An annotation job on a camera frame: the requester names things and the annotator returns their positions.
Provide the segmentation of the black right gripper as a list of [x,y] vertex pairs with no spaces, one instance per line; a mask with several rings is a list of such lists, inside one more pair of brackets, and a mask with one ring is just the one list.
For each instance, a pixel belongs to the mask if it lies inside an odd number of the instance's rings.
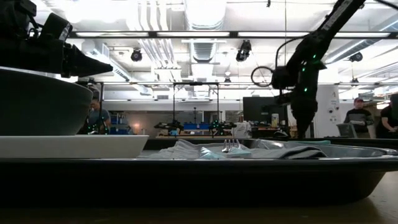
[[316,93],[293,93],[291,109],[297,121],[298,138],[303,139],[318,110]]

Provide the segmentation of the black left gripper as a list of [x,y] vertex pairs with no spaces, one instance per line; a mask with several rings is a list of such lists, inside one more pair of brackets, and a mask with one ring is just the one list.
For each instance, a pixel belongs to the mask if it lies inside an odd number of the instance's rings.
[[50,34],[25,39],[1,31],[0,67],[58,73],[63,78],[87,77],[113,71],[110,64],[88,57],[75,45],[65,44]]

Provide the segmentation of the black bowl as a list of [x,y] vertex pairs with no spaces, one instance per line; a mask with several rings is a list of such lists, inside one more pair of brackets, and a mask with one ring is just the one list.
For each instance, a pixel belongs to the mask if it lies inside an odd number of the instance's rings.
[[93,92],[56,78],[0,69],[0,136],[71,136]]

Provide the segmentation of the fork with patterned teal handle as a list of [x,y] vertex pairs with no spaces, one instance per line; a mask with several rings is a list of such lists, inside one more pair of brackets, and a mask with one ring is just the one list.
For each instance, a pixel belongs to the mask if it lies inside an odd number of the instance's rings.
[[226,139],[221,152],[229,159],[252,158],[251,152],[245,150],[237,139]]

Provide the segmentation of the white round plate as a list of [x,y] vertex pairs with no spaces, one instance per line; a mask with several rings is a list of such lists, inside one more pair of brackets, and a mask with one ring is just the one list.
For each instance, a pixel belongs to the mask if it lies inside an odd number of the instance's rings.
[[122,159],[140,155],[148,135],[0,136],[0,158]]

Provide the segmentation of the grey cloth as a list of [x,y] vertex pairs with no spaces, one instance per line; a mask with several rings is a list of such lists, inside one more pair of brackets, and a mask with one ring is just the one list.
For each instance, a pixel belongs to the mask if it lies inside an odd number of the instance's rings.
[[[316,146],[294,144],[293,146],[279,141],[255,139],[248,145],[240,144],[251,152],[248,159],[309,159],[326,157]],[[142,152],[143,159],[229,159],[222,153],[224,143],[193,144],[186,140],[178,140],[174,146],[155,152]]]

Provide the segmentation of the black serving tray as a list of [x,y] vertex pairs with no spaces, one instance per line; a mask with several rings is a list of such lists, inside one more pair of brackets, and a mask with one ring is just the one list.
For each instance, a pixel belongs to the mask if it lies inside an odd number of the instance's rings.
[[296,159],[0,159],[0,207],[321,205],[368,197],[398,140],[310,143]]

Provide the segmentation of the white pillar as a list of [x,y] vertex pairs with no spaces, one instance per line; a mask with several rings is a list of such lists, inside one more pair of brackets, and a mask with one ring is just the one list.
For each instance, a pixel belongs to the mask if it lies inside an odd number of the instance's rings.
[[338,136],[337,124],[341,123],[338,87],[334,85],[318,85],[316,100],[318,111],[313,120],[315,137]]

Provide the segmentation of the grey office chair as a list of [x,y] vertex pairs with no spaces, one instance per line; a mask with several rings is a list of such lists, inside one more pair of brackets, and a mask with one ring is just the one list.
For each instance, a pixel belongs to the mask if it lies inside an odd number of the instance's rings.
[[341,123],[336,125],[339,134],[342,138],[357,138],[357,134],[353,124],[351,123]]

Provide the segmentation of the black computer monitor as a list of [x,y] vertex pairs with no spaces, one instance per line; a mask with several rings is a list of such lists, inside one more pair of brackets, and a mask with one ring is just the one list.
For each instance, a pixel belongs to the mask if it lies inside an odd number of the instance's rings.
[[271,124],[273,114],[277,114],[279,126],[289,125],[287,107],[277,104],[273,97],[252,96],[243,98],[243,117],[245,121]]

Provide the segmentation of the person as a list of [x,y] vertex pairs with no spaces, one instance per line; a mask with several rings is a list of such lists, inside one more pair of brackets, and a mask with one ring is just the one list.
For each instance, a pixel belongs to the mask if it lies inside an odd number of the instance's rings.
[[88,112],[88,132],[90,134],[108,134],[110,124],[109,112],[102,108],[99,99],[93,98]]
[[368,127],[374,124],[372,114],[363,108],[363,99],[354,99],[354,108],[346,113],[344,123],[351,123],[358,138],[370,138]]
[[387,107],[381,110],[381,118],[376,126],[378,139],[398,139],[398,93],[390,97]]

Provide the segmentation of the white bag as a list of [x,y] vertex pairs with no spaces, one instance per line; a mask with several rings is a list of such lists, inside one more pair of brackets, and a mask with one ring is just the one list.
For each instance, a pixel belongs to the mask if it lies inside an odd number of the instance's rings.
[[251,137],[251,124],[248,122],[235,123],[236,127],[232,129],[232,134],[237,139]]

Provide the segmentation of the blue storage bins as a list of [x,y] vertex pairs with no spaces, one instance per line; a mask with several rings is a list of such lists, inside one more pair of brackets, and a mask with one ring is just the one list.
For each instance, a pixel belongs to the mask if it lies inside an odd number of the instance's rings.
[[127,119],[123,116],[112,116],[109,133],[113,135],[127,135],[131,130]]
[[209,123],[184,123],[183,124],[184,130],[209,130],[210,124]]

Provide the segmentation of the black background station frame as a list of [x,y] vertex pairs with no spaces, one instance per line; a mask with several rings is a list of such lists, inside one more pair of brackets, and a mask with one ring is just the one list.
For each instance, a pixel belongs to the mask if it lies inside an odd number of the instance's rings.
[[177,126],[175,125],[176,119],[175,119],[175,94],[176,94],[176,86],[181,85],[189,85],[189,86],[202,86],[202,85],[215,85],[216,86],[216,94],[217,94],[217,99],[216,99],[216,105],[217,105],[217,110],[216,110],[216,120],[220,120],[220,83],[219,82],[172,82],[173,86],[173,117],[172,117],[172,129],[169,131],[170,137],[177,139],[180,136],[180,132],[183,128],[181,128],[179,131],[177,130]]

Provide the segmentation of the black metal rig frame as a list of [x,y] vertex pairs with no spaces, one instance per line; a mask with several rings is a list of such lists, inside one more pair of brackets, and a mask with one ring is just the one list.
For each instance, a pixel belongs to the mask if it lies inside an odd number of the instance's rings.
[[[73,31],[71,39],[293,39],[307,32],[273,31]],[[398,32],[339,32],[336,39],[398,39]]]

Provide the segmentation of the silver ceiling duct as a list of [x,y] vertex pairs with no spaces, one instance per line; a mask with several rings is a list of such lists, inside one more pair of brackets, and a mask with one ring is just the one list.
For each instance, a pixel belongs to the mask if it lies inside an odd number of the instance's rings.
[[[183,0],[185,23],[189,31],[214,31],[223,28],[227,0]],[[216,39],[193,39],[190,50],[198,63],[210,62],[216,53]]]

